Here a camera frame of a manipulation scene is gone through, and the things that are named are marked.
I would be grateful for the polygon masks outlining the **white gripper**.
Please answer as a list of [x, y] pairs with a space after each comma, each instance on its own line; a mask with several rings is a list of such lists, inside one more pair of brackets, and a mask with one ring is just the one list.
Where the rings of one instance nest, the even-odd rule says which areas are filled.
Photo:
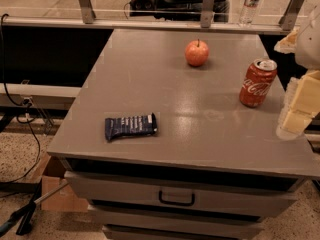
[[279, 53], [295, 52], [297, 64], [309, 69], [300, 79], [292, 77], [287, 85], [278, 118], [277, 136], [293, 140], [300, 136], [320, 113], [320, 5], [301, 24], [274, 46]]

